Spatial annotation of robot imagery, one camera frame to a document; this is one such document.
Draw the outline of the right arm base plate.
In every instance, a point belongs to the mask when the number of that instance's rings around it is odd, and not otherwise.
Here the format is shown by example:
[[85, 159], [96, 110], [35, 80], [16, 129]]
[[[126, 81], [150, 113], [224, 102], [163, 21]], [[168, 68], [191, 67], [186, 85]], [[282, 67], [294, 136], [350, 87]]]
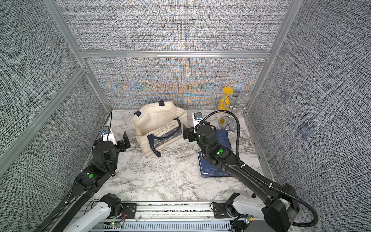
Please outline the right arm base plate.
[[234, 217], [227, 211], [225, 203], [211, 202], [211, 209], [216, 219], [233, 219]]

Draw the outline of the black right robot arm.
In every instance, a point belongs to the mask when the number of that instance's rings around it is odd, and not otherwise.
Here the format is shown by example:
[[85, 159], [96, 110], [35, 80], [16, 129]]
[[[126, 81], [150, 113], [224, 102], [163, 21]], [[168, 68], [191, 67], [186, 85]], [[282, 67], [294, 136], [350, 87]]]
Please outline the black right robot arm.
[[[237, 151], [220, 144], [216, 137], [216, 128], [207, 124], [194, 128], [183, 128], [184, 138], [196, 142], [203, 157], [213, 166], [238, 179], [251, 189], [262, 201], [260, 212], [266, 223], [276, 232], [287, 232], [291, 226], [313, 227], [318, 221], [317, 212], [312, 206], [300, 199], [296, 190], [289, 184], [280, 185], [241, 161]], [[296, 222], [300, 205], [313, 215], [310, 222]]]

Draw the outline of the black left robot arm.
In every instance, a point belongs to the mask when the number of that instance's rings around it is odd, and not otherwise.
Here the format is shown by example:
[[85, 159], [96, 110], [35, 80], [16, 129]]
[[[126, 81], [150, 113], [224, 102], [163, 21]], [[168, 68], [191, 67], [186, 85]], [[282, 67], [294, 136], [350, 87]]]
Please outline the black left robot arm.
[[62, 232], [81, 207], [109, 178], [116, 175], [119, 153], [125, 152], [130, 147], [130, 140], [126, 133], [120, 141], [116, 141], [112, 132], [103, 134], [96, 140], [89, 165], [77, 175], [67, 196], [35, 231]]

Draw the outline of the dark blue book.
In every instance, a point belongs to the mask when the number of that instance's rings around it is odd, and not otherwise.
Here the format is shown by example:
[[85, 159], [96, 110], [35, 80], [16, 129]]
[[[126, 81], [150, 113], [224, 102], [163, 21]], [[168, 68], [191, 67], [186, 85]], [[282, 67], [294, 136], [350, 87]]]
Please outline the dark blue book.
[[216, 130], [216, 138], [221, 145], [231, 149], [231, 143], [226, 130]]

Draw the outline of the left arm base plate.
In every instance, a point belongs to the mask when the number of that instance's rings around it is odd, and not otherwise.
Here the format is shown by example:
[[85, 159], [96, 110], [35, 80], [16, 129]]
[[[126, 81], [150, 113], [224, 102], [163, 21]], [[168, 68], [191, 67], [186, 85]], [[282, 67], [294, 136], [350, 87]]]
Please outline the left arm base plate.
[[137, 203], [116, 204], [110, 211], [108, 219], [134, 219], [137, 211]]

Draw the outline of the cream canvas tote bag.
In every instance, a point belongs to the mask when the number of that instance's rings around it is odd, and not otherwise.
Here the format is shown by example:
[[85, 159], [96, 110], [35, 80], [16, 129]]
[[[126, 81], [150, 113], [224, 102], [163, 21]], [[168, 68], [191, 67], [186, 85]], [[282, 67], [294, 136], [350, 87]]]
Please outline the cream canvas tote bag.
[[182, 127], [187, 126], [187, 110], [172, 101], [160, 100], [147, 104], [131, 119], [136, 140], [145, 157], [156, 155], [183, 138]]

